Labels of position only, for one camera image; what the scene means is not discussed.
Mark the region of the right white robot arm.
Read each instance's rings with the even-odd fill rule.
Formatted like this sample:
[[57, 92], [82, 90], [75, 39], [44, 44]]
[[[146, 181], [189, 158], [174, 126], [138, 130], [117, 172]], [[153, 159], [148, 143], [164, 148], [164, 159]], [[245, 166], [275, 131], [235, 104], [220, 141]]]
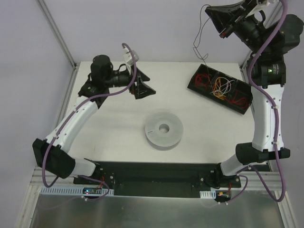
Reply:
[[303, 21], [283, 11], [279, 21], [266, 28], [255, 18], [268, 0], [244, 0], [226, 6], [209, 6], [210, 17], [221, 38], [235, 34], [252, 52], [247, 77], [253, 96], [254, 137], [236, 145], [236, 152], [216, 165], [204, 181], [213, 188], [225, 187], [247, 167], [290, 156], [281, 136], [280, 105], [286, 82], [284, 55], [300, 43]]

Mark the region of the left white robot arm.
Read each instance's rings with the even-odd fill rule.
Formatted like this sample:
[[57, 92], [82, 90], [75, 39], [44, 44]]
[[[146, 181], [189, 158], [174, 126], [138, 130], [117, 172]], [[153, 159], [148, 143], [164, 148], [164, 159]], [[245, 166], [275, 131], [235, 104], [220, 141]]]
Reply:
[[84, 176], [85, 181], [95, 185], [100, 181], [98, 165], [89, 159], [76, 159], [68, 155], [71, 145], [86, 123], [99, 110], [107, 97], [111, 96], [110, 88], [121, 87], [142, 99], [156, 92], [146, 85], [149, 77], [136, 66], [136, 53], [127, 52], [124, 55], [126, 69], [113, 69], [113, 64], [107, 55], [93, 58], [91, 72], [78, 92], [78, 97], [72, 109], [60, 124], [45, 139], [36, 139], [33, 151], [37, 165], [59, 178], [68, 176]]

